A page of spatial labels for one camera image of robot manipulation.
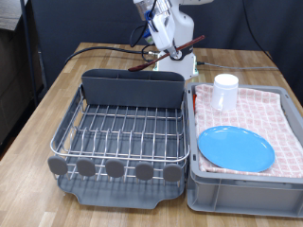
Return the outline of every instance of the dish drying tray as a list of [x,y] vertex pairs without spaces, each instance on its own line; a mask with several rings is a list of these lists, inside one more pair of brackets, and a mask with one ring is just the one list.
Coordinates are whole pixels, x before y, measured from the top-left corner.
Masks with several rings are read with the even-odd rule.
[[98,206],[152,209],[179,197],[189,155],[183,98],[173,73],[83,74],[50,144],[59,188]]

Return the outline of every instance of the pink towel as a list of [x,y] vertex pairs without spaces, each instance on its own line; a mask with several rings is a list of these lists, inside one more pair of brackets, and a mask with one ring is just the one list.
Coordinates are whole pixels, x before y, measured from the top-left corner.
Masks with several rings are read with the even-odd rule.
[[200,153],[201,171],[302,178],[303,148],[284,116],[280,95],[240,88],[236,110],[221,113],[210,105],[212,90],[213,87],[209,85],[196,86],[197,136],[215,126],[241,127],[265,138],[274,148],[276,159],[275,163],[263,172],[240,172],[218,167]]

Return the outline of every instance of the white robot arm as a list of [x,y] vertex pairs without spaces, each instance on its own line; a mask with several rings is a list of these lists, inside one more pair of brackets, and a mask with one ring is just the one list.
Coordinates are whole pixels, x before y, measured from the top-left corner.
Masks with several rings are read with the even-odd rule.
[[[154,1],[156,5],[151,15]],[[158,62],[155,70],[181,74],[185,79],[198,75],[192,48],[177,53],[175,47],[192,41],[194,23],[179,10],[180,5],[201,5],[213,0],[134,0],[141,18],[149,22],[149,29],[160,56],[169,51],[170,58]]]

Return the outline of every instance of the wire rack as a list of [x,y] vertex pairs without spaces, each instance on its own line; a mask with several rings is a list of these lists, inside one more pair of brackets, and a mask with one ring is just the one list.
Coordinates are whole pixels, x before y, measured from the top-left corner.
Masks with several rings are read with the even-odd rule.
[[80,158],[94,162],[95,181],[102,181],[104,176],[112,180],[105,169],[108,160],[123,163],[124,183],[136,178],[135,167],[140,162],[152,164],[151,183],[163,180],[166,165],[184,168],[187,163],[184,109],[184,105],[181,109],[87,105],[81,95],[77,108],[69,113],[71,121],[60,143],[54,143],[57,131],[51,148],[55,155],[65,159],[68,180],[80,175],[77,168]]

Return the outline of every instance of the black wall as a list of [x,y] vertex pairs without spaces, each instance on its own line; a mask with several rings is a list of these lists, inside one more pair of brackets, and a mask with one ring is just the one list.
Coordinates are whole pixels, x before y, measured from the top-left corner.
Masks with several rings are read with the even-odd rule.
[[[128,44],[142,25],[133,0],[32,0],[48,86],[81,42]],[[303,1],[245,0],[251,27],[303,103]],[[215,0],[181,11],[206,35],[197,47],[258,50],[245,23],[241,0]]]

